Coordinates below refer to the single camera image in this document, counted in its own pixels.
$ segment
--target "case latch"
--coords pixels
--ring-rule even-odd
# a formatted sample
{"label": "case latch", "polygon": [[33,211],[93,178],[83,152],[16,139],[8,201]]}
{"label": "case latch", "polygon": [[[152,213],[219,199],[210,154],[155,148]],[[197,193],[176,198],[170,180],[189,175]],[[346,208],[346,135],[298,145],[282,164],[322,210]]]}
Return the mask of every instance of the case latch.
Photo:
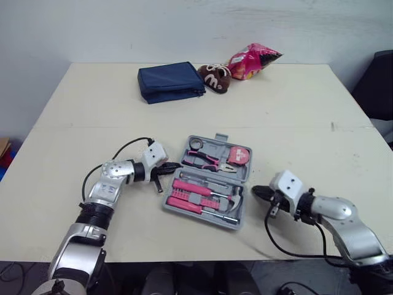
{"label": "case latch", "polygon": [[219,141],[223,141],[224,143],[226,143],[227,141],[228,141],[228,135],[226,135],[226,134],[222,134],[222,133],[216,133],[216,137],[215,137],[215,139],[216,140],[219,140]]}

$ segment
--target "snack bag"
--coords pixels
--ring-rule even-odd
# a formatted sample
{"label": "snack bag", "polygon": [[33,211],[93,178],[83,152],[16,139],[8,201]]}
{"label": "snack bag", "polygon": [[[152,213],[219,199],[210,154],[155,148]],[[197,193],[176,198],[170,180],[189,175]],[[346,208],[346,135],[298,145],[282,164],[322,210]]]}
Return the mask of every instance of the snack bag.
{"label": "snack bag", "polygon": [[281,55],[281,53],[259,43],[252,43],[231,57],[228,69],[235,79],[250,79]]}

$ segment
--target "black wire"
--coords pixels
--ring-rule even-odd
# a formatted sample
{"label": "black wire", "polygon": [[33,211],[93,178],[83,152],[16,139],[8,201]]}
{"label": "black wire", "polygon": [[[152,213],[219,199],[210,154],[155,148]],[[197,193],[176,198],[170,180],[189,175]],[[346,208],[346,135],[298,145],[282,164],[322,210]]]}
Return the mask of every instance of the black wire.
{"label": "black wire", "polygon": [[[20,295],[23,288],[25,287],[25,281],[26,281],[26,275],[27,273],[36,265],[36,262],[34,262],[27,270],[25,270],[25,268],[23,267],[23,265],[21,265],[19,262],[12,262],[8,265],[6,265],[2,271],[1,271],[1,275],[0,275],[0,280],[3,281],[4,283],[10,283],[12,281],[16,281],[18,279],[22,279],[21,285],[19,287],[18,293],[16,295]],[[7,272],[10,271],[10,269],[13,266],[19,266],[20,270],[21,270],[21,275],[15,277],[15,278],[10,278],[10,279],[6,279],[4,278],[4,274],[6,274]]]}
{"label": "black wire", "polygon": [[322,227],[318,223],[315,223],[315,226],[319,229],[319,231],[321,232],[321,235],[322,235],[322,245],[323,245],[323,251],[324,251],[324,259],[325,259],[326,263],[331,266],[334,266],[334,267],[349,267],[346,264],[342,264],[342,263],[337,264],[337,263],[334,263],[329,260],[329,257],[327,255],[326,236],[325,236],[324,230],[322,229]]}
{"label": "black wire", "polygon": [[[149,143],[149,145],[152,144],[152,143],[154,142],[153,139],[152,139],[152,138],[149,138],[149,137],[139,137],[139,138],[136,138],[135,140],[131,140],[131,141],[127,142],[126,144],[124,144],[124,145],[116,152],[116,154],[112,157],[112,160],[116,159],[116,157],[121,153],[121,151],[124,150],[127,146],[129,146],[130,144],[133,144],[133,143],[135,143],[135,142],[137,142],[137,141],[140,141],[140,140],[147,140],[148,143]],[[101,164],[101,165],[98,165],[97,167],[95,167],[95,168],[93,168],[93,169],[91,169],[90,172],[87,173],[87,175],[86,175],[86,177],[85,177],[85,179],[84,179],[84,181],[83,181],[83,184],[82,184],[82,200],[83,200],[83,201],[86,201],[85,187],[86,187],[87,179],[90,177],[91,174],[93,174],[94,171],[96,171],[96,170],[97,170],[98,168],[100,168],[101,166],[102,166],[102,164]]]}
{"label": "black wire", "polygon": [[87,175],[86,175],[86,177],[84,179],[84,183],[82,184],[82,200],[83,201],[86,201],[86,198],[85,198],[85,186],[86,186],[87,179],[90,177],[91,174],[93,174],[94,171],[96,171],[101,166],[102,166],[102,164],[98,165],[97,167],[94,167],[93,169],[90,170],[89,173],[87,173]]}
{"label": "black wire", "polygon": [[268,213],[267,213],[266,216],[265,216],[265,228],[266,228],[266,232],[268,233],[268,236],[269,236],[271,242],[274,244],[274,246],[277,247],[278,250],[280,250],[281,252],[285,253],[286,255],[294,256],[294,257],[300,257],[300,258],[324,258],[324,259],[331,258],[331,259],[342,259],[342,257],[340,257],[340,256],[331,256],[331,255],[327,255],[327,254],[326,254],[326,237],[325,237],[325,234],[322,235],[322,240],[323,240],[323,244],[324,244],[324,255],[296,254],[296,253],[292,253],[292,252],[289,252],[289,251],[287,251],[287,250],[281,248],[281,247],[277,244],[277,242],[274,240],[274,238],[273,238],[273,236],[272,236],[272,234],[271,234],[271,232],[270,232],[270,230],[269,230],[268,220],[269,220],[270,213],[271,213],[271,211],[272,211],[273,208],[274,208],[274,206],[270,206],[270,208],[269,208],[269,210],[268,210]]}
{"label": "black wire", "polygon": [[117,152],[116,154],[113,156],[112,160],[116,159],[116,157],[121,153],[122,150],[124,150],[127,146],[129,146],[130,144],[133,144],[139,140],[147,140],[150,143],[153,143],[153,139],[149,138],[149,137],[139,137],[135,140],[131,140],[129,142],[127,142],[125,145],[123,145]]}
{"label": "black wire", "polygon": [[302,286],[303,288],[307,289],[308,291],[310,291],[314,295],[319,295],[319,293],[317,293],[315,290],[311,289],[309,286],[307,286],[305,284],[299,283],[298,281],[288,281],[287,283],[282,284],[281,287],[279,288],[279,290],[282,290],[285,286],[287,286],[289,284],[295,284],[295,285]]}

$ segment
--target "cardboard box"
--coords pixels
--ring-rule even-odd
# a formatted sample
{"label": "cardboard box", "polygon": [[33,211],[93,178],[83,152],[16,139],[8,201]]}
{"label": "cardboard box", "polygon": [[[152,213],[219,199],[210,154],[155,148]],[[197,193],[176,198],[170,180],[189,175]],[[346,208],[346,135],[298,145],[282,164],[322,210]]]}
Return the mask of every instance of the cardboard box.
{"label": "cardboard box", "polygon": [[10,139],[8,137],[0,138],[0,158],[11,146]]}

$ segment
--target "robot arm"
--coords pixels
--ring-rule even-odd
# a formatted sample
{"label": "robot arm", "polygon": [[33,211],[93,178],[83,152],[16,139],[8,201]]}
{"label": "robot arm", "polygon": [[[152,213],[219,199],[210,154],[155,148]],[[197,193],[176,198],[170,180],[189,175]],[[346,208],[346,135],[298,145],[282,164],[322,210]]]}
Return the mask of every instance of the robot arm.
{"label": "robot arm", "polygon": [[314,189],[307,191],[289,170],[278,173],[268,187],[254,186],[252,190],[271,203],[272,218],[282,209],[296,221],[322,224],[351,269],[352,281],[364,294],[393,292],[392,259],[375,233],[360,220],[355,204],[339,197],[314,196]]}
{"label": "robot arm", "polygon": [[313,196],[289,170],[277,174],[270,188],[282,194],[295,220],[311,217],[332,235],[340,254],[353,266],[367,266],[389,259],[374,232],[359,218],[356,206],[339,197]]}
{"label": "robot arm", "polygon": [[102,165],[99,180],[80,204],[80,215],[70,226],[53,258],[49,281],[33,295],[83,295],[98,283],[106,256],[102,247],[123,186],[136,181],[148,183],[151,176],[156,181],[157,167],[167,160],[162,145],[153,142],[139,163],[111,160]]}

